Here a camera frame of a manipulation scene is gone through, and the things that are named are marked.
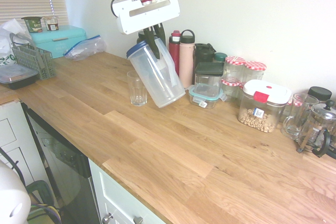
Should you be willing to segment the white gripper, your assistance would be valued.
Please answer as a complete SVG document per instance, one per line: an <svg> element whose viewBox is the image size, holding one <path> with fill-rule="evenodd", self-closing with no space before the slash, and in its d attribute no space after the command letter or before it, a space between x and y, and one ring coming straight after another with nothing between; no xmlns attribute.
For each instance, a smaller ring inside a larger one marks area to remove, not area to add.
<svg viewBox="0 0 336 224"><path fill-rule="evenodd" d="M180 15L178 0L157 0L149 5L142 5L141 1L127 0L114 4L118 29L123 34L131 34L143 30L145 41L150 46L157 59L160 51L155 43L155 34L166 45L163 22Z"/></svg>

